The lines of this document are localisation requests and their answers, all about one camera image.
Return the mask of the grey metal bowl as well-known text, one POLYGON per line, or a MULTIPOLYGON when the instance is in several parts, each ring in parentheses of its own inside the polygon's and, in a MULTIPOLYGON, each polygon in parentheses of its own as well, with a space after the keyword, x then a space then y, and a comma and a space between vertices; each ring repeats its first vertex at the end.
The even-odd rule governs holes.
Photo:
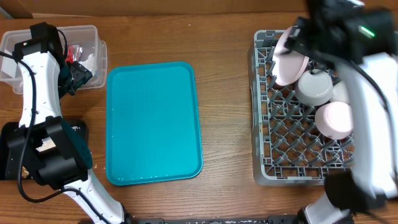
POLYGON ((320 106, 333 96, 331 76, 323 70, 308 70, 302 74, 295 86, 295 97, 303 104, 320 106))

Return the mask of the large white plate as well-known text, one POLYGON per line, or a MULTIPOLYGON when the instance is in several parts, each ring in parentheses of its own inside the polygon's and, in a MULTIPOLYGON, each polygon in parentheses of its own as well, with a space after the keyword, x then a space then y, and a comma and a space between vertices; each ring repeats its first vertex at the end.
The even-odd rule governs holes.
POLYGON ((279 38, 272 56, 275 62, 272 75, 276 77, 275 83, 279 86, 287 86, 296 82, 305 71, 309 58, 296 51, 283 54, 287 51, 284 47, 289 38, 292 27, 289 27, 279 38))

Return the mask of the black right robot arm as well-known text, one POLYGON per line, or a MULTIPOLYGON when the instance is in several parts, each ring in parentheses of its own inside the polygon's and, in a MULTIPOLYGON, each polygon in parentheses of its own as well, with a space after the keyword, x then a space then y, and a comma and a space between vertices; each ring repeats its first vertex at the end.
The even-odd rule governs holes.
POLYGON ((286 42, 345 83, 353 118, 354 164, 328 175, 324 194, 297 223, 351 223, 397 197, 397 38, 394 16, 361 1, 308 1, 286 42))

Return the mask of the white paper cup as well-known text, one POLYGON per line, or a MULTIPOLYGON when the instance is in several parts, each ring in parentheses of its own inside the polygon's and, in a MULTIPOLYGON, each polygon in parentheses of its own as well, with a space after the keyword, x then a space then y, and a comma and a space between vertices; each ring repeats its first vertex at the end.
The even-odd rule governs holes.
POLYGON ((330 98, 331 102, 343 102, 349 104, 349 96, 346 85, 343 81, 338 82, 333 87, 333 96, 330 98))

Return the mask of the white napkin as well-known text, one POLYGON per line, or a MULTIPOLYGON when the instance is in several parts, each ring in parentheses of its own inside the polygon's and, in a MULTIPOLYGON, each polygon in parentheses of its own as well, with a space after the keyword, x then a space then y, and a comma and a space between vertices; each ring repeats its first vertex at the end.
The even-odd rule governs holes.
POLYGON ((94 73, 94 54, 89 54, 88 58, 84 61, 79 61, 79 63, 84 66, 87 70, 89 70, 91 73, 94 73))

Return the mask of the red snack wrapper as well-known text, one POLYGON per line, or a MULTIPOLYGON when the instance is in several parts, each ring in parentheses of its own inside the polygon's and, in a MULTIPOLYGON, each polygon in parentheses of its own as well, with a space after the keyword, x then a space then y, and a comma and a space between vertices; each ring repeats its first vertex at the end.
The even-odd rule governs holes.
POLYGON ((80 45, 68 45, 66 61, 70 63, 78 61, 82 52, 83 48, 80 45))

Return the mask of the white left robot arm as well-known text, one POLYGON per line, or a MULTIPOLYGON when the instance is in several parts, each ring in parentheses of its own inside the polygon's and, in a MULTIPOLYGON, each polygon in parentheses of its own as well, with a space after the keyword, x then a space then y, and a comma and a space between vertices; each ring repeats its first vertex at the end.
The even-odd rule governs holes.
POLYGON ((28 202, 60 194, 72 198, 93 223, 132 223, 125 207, 112 198, 93 171, 90 149, 63 118, 60 99, 74 95, 92 74, 67 61, 65 34, 46 22, 30 27, 31 38, 14 46, 22 73, 23 110, 19 127, 7 139, 9 158, 17 162, 17 188, 28 202))

